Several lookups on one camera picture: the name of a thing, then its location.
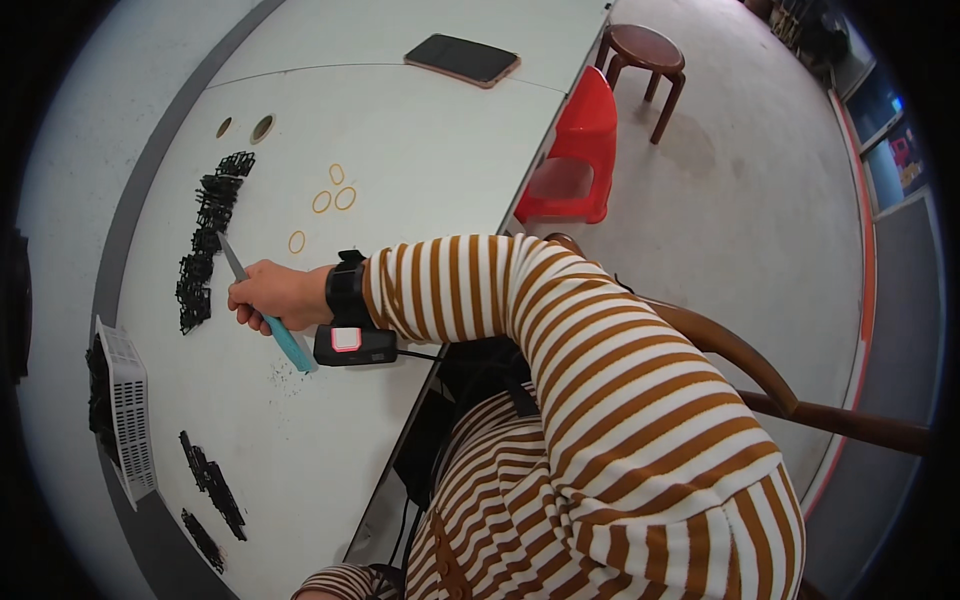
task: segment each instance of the black wristband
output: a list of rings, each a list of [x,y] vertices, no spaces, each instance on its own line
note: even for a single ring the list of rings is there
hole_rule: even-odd
[[[357,250],[340,251],[340,260],[326,277],[326,305],[338,327],[373,329],[373,319],[363,298],[363,261],[366,256]]]

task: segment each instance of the person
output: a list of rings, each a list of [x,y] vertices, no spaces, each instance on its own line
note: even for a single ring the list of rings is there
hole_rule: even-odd
[[[232,285],[290,329],[328,324],[333,266]],[[777,446],[700,350],[597,263],[535,237],[453,236],[366,261],[370,317],[432,343],[509,336],[539,413],[509,394],[453,428],[404,577],[340,564],[296,600],[791,598],[804,520]]]

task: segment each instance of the concrete floor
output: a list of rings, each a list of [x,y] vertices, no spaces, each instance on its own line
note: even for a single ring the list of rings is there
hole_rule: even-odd
[[[736,0],[620,0],[612,22],[648,26],[683,50],[683,95],[653,146],[669,83],[647,105],[649,73],[624,69],[614,92],[619,125],[607,219],[532,223],[528,232],[569,233],[639,294],[738,334],[800,400],[840,406],[856,351],[863,267],[850,163],[826,93]],[[736,387],[759,391],[726,361],[716,363]],[[761,422],[803,497],[830,435]],[[404,496],[391,473],[368,519],[372,537],[355,544],[362,547],[352,561],[387,560]]]

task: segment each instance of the red plastic stool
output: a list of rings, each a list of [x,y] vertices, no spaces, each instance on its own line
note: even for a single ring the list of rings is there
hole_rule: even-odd
[[[557,139],[534,172],[514,215],[581,217],[600,223],[607,216],[616,159],[616,104],[603,73],[584,71],[557,123]]]

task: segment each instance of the hand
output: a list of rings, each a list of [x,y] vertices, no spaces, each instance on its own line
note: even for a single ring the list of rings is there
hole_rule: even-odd
[[[333,267],[295,271],[261,260],[247,267],[249,279],[229,287],[227,307],[236,311],[238,323],[263,335],[271,334],[264,314],[277,317],[291,331],[301,331],[312,324],[329,324],[333,313],[326,305],[326,276]]]

